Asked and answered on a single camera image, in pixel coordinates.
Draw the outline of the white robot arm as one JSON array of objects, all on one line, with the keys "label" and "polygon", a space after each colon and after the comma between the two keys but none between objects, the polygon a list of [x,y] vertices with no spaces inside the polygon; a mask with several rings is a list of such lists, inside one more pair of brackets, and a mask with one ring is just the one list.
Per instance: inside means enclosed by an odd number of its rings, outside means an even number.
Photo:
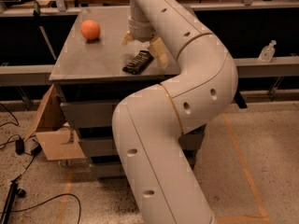
[{"label": "white robot arm", "polygon": [[152,28],[180,72],[124,98],[112,117],[121,164],[145,224],[217,224],[178,142],[217,117],[237,88],[234,59],[176,0],[130,0],[131,31]]}]

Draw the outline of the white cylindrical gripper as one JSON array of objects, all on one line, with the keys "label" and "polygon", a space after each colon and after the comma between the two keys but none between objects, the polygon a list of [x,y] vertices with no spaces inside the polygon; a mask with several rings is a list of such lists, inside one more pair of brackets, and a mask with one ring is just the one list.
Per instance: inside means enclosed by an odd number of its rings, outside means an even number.
[{"label": "white cylindrical gripper", "polygon": [[156,36],[156,31],[149,22],[136,21],[132,17],[128,19],[129,32],[125,34],[121,43],[127,45],[134,40],[140,42],[149,41],[149,53],[158,60],[158,64],[165,69],[168,59],[163,40]]}]

